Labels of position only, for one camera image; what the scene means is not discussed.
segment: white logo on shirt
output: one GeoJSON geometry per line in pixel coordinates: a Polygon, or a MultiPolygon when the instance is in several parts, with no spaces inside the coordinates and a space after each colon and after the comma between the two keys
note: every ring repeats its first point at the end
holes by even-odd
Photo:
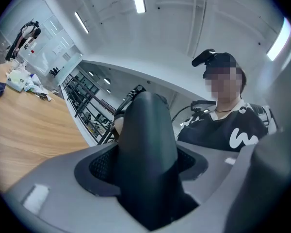
{"type": "Polygon", "coordinates": [[[232,149],[237,148],[242,142],[245,145],[251,145],[251,144],[258,143],[259,141],[259,139],[255,135],[253,135],[249,140],[248,135],[245,132],[241,133],[238,137],[236,137],[238,132],[239,132],[239,129],[235,128],[229,139],[229,145],[231,146],[232,149]]]}

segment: black pants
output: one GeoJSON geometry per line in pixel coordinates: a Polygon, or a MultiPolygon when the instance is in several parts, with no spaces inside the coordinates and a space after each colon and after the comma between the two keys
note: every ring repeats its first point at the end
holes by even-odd
{"type": "MultiPolygon", "coordinates": [[[[5,57],[5,60],[10,61],[10,58],[15,59],[15,55],[13,55],[13,52],[14,52],[14,49],[15,49],[15,47],[17,45],[17,42],[18,42],[19,38],[21,37],[21,35],[22,35],[22,33],[19,32],[17,37],[16,37],[16,39],[15,39],[15,41],[14,41],[14,43],[11,45],[11,47],[10,47],[6,57],[5,57]]],[[[18,48],[21,48],[25,44],[26,41],[27,41],[27,39],[22,39],[20,41],[20,44],[19,44],[18,48]]]]}

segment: wooden table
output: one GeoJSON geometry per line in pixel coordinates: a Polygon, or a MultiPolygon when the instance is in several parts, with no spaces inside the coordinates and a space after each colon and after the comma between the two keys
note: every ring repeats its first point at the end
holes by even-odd
{"type": "MultiPolygon", "coordinates": [[[[9,64],[0,65],[5,82],[9,64]]],[[[89,147],[60,97],[50,102],[6,86],[0,97],[0,191],[48,158],[89,147]]]]}

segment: wood grain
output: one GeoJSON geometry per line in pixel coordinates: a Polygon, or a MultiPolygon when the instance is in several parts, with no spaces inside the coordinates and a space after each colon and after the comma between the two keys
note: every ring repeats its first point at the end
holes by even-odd
{"type": "MultiPolygon", "coordinates": [[[[8,69],[9,64],[0,65],[0,82],[8,69]]],[[[49,95],[54,100],[6,86],[0,97],[1,192],[48,158],[89,147],[65,101],[49,95]]]]}

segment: gray plastic surface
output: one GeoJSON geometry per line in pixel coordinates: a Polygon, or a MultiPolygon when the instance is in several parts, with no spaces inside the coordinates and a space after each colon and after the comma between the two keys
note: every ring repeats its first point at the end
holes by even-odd
{"type": "MultiPolygon", "coordinates": [[[[182,182],[185,192],[200,206],[155,232],[223,232],[228,211],[248,170],[254,146],[246,146],[238,154],[183,142],[177,144],[202,154],[209,162],[206,172],[196,180],[182,182]],[[229,157],[237,158],[234,165],[225,162],[229,157]]],[[[8,205],[19,219],[39,229],[38,232],[148,232],[116,198],[94,196],[75,179],[74,167],[81,159],[114,145],[99,145],[45,161],[6,192],[4,197],[8,205]],[[21,205],[35,184],[43,184],[50,189],[38,216],[21,205]]]]}

